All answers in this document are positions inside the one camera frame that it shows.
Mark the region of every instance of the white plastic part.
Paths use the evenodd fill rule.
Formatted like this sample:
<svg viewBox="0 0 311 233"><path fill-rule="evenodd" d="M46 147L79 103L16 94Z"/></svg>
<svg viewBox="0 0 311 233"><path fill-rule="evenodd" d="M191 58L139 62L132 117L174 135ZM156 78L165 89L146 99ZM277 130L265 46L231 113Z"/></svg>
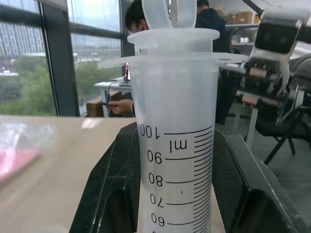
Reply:
<svg viewBox="0 0 311 233"><path fill-rule="evenodd" d="M288 23L297 21L296 26L301 26L307 24L310 15L311 14L309 9L270 7L263 11L260 19L261 23L265 23L266 18L272 21L274 18L276 18L276 24L285 26L287 26ZM289 60L296 47L296 44L297 41L294 42L292 50L287 54L261 50L258 49L256 46L253 47L250 54L250 58L262 58L264 60L268 59L270 61L279 62L279 69L282 74L282 86L279 90L279 93L281 93L288 84L290 78Z"/></svg>
<svg viewBox="0 0 311 233"><path fill-rule="evenodd" d="M171 16L166 0L142 0L142 7L150 29L194 28L196 0L172 0Z"/></svg>
<svg viewBox="0 0 311 233"><path fill-rule="evenodd" d="M141 157L142 232L210 232L211 165L219 63L247 56L212 53L213 30L158 29L129 37L143 56L129 64Z"/></svg>
<svg viewBox="0 0 311 233"><path fill-rule="evenodd" d="M132 34L128 41L135 45L136 55L212 52L219 32L211 29L154 29Z"/></svg>

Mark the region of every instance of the plastic bag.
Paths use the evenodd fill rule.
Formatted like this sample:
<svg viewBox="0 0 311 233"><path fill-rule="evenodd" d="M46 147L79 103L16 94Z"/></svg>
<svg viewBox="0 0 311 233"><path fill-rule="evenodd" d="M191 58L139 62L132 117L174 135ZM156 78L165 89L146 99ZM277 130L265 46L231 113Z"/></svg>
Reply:
<svg viewBox="0 0 311 233"><path fill-rule="evenodd" d="M5 122L0 124L0 148L46 150L56 140L51 124L35 126L28 123Z"/></svg>
<svg viewBox="0 0 311 233"><path fill-rule="evenodd" d="M53 125L0 124L0 184L50 149L56 140Z"/></svg>

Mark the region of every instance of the table surface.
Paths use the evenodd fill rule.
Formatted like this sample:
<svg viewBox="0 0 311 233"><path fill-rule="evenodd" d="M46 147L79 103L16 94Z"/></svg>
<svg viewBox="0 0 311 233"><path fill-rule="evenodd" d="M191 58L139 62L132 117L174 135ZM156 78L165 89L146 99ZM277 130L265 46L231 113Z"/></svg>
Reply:
<svg viewBox="0 0 311 233"><path fill-rule="evenodd" d="M94 87L108 89L118 88L118 89L131 89L131 82L128 82L129 85L124 85L124 77L116 78L113 81L104 81L101 83L94 84Z"/></svg>
<svg viewBox="0 0 311 233"><path fill-rule="evenodd" d="M56 140L0 186L0 232L67 233L91 170L134 119L0 116L0 123L6 122L53 126ZM211 227L213 233L225 232L214 192Z"/></svg>

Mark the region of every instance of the dark hair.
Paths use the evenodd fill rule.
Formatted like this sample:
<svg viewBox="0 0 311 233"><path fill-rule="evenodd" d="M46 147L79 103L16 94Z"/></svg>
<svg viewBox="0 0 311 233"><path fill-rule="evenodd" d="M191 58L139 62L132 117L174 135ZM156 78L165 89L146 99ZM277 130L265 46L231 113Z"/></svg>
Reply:
<svg viewBox="0 0 311 233"><path fill-rule="evenodd" d="M209 8L209 2L208 0L198 0L196 1L197 7L207 6Z"/></svg>
<svg viewBox="0 0 311 233"><path fill-rule="evenodd" d="M146 20L144 10L142 9L142 2L141 0L134 0L126 12L125 27L129 30L133 23L137 26L142 19Z"/></svg>

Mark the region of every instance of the metal frame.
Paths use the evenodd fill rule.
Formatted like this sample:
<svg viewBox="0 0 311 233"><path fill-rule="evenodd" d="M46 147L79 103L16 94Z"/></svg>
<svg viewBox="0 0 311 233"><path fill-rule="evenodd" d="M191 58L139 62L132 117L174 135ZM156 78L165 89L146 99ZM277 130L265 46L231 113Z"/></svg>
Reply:
<svg viewBox="0 0 311 233"><path fill-rule="evenodd" d="M39 3L51 83L59 116L78 117L78 93L73 66L68 14Z"/></svg>
<svg viewBox="0 0 311 233"><path fill-rule="evenodd" d="M125 15L127 12L127 9L132 4L128 0L119 0L120 1L120 21L121 21L121 51L122 51L122 57L129 57L135 55L134 45L129 43L127 41L128 32L125 27Z"/></svg>
<svg viewBox="0 0 311 233"><path fill-rule="evenodd" d="M57 115L80 116L70 33L120 39L124 55L124 30L115 32L69 22L64 9L44 2L39 2L38 8L39 12L34 13L0 4L0 21L42 29Z"/></svg>

